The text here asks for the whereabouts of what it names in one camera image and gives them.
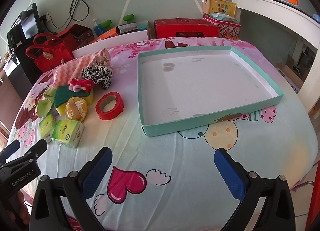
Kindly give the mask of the person's left hand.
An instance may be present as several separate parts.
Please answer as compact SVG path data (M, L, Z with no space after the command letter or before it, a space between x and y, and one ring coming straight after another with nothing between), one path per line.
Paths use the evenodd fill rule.
M27 206L24 203L24 195L20 190L17 192L16 198L19 202L19 210L18 210L19 217L24 224L28 225L30 222L30 215L29 215Z

